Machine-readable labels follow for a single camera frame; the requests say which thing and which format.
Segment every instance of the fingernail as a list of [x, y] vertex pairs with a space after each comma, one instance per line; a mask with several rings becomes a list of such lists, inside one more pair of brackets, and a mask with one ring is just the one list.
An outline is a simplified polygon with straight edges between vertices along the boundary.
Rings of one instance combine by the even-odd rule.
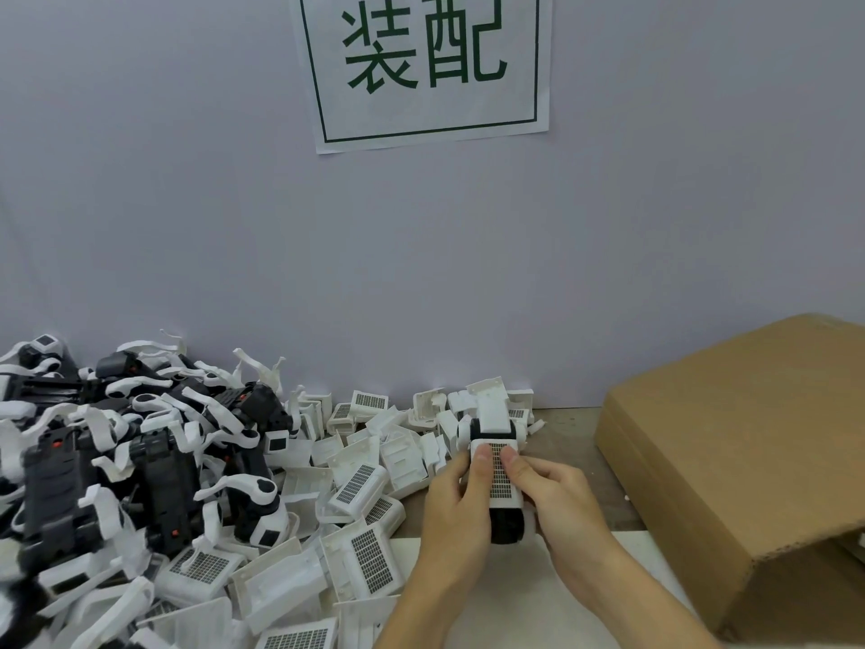
[[498, 457], [502, 460], [503, 465], [508, 466], [516, 459], [516, 451], [511, 447], [502, 447], [502, 452], [498, 454]]
[[486, 462], [492, 459], [492, 448], [489, 444], [482, 444], [475, 449], [475, 459]]

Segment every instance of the pile of plastic parts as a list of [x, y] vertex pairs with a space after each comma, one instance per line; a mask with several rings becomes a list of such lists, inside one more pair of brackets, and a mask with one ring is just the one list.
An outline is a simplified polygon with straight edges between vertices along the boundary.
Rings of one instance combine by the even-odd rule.
[[[284, 393], [282, 358], [238, 348], [229, 372], [168, 337], [95, 369], [50, 335], [0, 356], [3, 649], [371, 649], [405, 582], [401, 499], [483, 433], [542, 425], [501, 378], [334, 405]], [[507, 485], [502, 544], [523, 533]]]

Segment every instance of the finger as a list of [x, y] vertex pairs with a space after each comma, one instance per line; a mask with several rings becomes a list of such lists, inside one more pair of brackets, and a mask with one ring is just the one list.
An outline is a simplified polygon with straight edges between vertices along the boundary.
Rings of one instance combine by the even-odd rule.
[[447, 490], [454, 498], [460, 495], [460, 479], [469, 469], [469, 453], [462, 451], [438, 472], [430, 483], [431, 490]]
[[532, 465], [525, 458], [511, 447], [503, 447], [499, 458], [502, 460], [502, 466], [508, 474], [508, 478], [514, 485], [535, 501], [543, 498], [543, 492], [548, 488], [549, 481], [532, 469]]
[[524, 459], [538, 475], [543, 476], [545, 479], [563, 483], [571, 475], [571, 467], [559, 462], [550, 462], [549, 460], [542, 460], [540, 458], [527, 457]]
[[469, 486], [465, 488], [463, 501], [479, 509], [490, 507], [490, 490], [492, 489], [492, 447], [481, 444], [475, 449], [469, 469]]

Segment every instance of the table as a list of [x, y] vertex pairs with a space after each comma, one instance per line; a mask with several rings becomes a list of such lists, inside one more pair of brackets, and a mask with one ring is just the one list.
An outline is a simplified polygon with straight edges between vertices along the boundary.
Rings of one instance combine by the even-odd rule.
[[[523, 455], [582, 469], [611, 530], [645, 530], [634, 506], [624, 498], [622, 485], [595, 446], [599, 417], [600, 407], [535, 410], [535, 418], [545, 420], [546, 426], [528, 438]], [[402, 501], [405, 522], [394, 537], [420, 537], [426, 498], [427, 491], [422, 490]]]

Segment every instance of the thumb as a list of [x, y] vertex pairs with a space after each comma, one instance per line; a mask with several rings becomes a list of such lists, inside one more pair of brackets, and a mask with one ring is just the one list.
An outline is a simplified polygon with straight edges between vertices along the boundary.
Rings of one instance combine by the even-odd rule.
[[490, 507], [490, 490], [492, 489], [492, 447], [481, 444], [475, 449], [469, 469], [469, 485], [465, 488], [463, 501], [478, 508]]
[[532, 465], [511, 447], [503, 447], [499, 457], [510, 481], [537, 503], [549, 481], [532, 469]]

